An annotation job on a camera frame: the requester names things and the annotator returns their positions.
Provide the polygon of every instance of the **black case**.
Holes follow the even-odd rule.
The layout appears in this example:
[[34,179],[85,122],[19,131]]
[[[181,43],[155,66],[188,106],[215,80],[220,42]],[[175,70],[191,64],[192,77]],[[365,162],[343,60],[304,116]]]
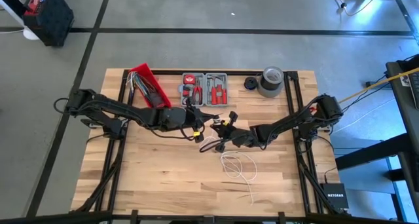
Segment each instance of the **black case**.
[[62,47],[74,22],[73,11],[64,0],[44,0],[38,9],[36,15],[24,14],[25,26],[46,46]]

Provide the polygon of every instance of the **red tool box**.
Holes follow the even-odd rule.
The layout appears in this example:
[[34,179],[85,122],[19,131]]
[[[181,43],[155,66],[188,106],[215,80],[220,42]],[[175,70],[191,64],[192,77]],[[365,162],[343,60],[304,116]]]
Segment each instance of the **red tool box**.
[[[172,107],[172,104],[170,103],[169,98],[164,93],[162,87],[159,85],[158,81],[156,80],[155,76],[153,75],[153,72],[150,70],[147,63],[141,64],[140,66],[131,69],[130,72],[138,73],[140,76],[144,77],[150,84],[152,84],[156,88],[156,91],[160,95],[160,97],[162,98],[162,101],[163,101],[163,104],[164,104],[164,105],[162,105],[162,107]],[[151,105],[151,103],[148,101],[148,99],[144,96],[143,92],[142,91],[140,91],[140,92],[141,92],[141,95],[143,96],[143,98],[145,100],[145,103],[149,107],[153,107]]]
[[181,93],[181,105],[186,106],[186,99],[191,98],[193,105],[226,107],[228,106],[228,84],[226,73],[184,73]]

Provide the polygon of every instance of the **tool set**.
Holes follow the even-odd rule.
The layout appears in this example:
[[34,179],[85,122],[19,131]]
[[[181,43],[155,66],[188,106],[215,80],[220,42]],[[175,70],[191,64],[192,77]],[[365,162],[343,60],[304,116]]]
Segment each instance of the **tool set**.
[[182,75],[181,105],[191,97],[194,106],[225,107],[228,105],[227,74],[184,73]]

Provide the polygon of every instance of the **black floor line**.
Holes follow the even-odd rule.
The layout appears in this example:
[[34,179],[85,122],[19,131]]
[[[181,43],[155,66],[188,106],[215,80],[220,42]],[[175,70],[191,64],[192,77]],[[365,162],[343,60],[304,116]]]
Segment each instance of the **black floor line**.
[[414,39],[416,40],[416,42],[419,45],[418,29],[414,25],[414,22],[413,22],[412,18],[410,17],[409,12],[407,12],[407,9],[406,9],[405,5],[403,4],[402,0],[395,0],[395,2],[397,3],[397,6],[399,6],[401,14],[403,15],[403,17],[405,17],[406,23],[409,26],[410,31],[412,32],[412,36],[414,37]]
[[[103,20],[103,16],[105,15],[108,2],[109,0],[102,1],[98,17],[96,18],[93,30],[87,42],[87,46],[84,51],[79,70],[77,71],[73,86],[71,87],[71,90],[70,90],[70,94],[72,94],[72,92],[76,91],[80,87],[84,72],[87,67],[87,63],[90,58],[90,54],[92,53],[93,46],[96,41],[96,37],[98,36],[98,30],[99,30],[100,24]],[[69,120],[69,115],[63,115],[58,123],[57,131],[54,135],[54,140],[52,141],[50,151],[48,152],[48,156],[46,158],[43,171],[39,178],[36,190],[33,194],[33,198],[29,205],[26,217],[35,217],[37,215],[39,205],[41,204],[46,185],[48,184],[48,180],[51,175],[52,168],[54,167],[54,163],[55,163],[58,151],[60,149],[60,145],[61,145],[64,133],[65,133],[65,129],[67,128],[68,120]]]
[[[2,31],[22,28],[4,27]],[[341,31],[288,29],[225,29],[225,28],[71,28],[70,33],[196,33],[196,34],[259,34],[259,35],[332,35],[332,36],[413,36],[412,31]]]

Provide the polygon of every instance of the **red tray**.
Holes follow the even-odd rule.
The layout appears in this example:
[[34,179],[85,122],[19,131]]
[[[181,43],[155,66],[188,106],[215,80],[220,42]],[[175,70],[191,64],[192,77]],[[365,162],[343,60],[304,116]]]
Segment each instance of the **red tray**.
[[[135,68],[133,68],[133,69],[130,70],[130,72],[132,72],[132,71],[135,71],[136,73],[138,73],[141,76],[145,77],[146,80],[149,81],[156,88],[157,92],[160,94],[160,96],[162,96],[162,99],[163,99],[163,102],[164,102],[164,107],[172,107],[172,104],[170,103],[169,98],[164,93],[162,87],[159,85],[158,81],[156,80],[155,76],[151,72],[151,70],[150,70],[149,66],[147,65],[147,63],[141,64],[140,66],[135,67]],[[143,96],[143,98],[145,100],[145,103],[149,107],[152,107],[152,105],[149,103],[149,101],[145,99],[145,97],[144,97],[144,95],[143,95],[142,92],[141,92],[141,95]]]

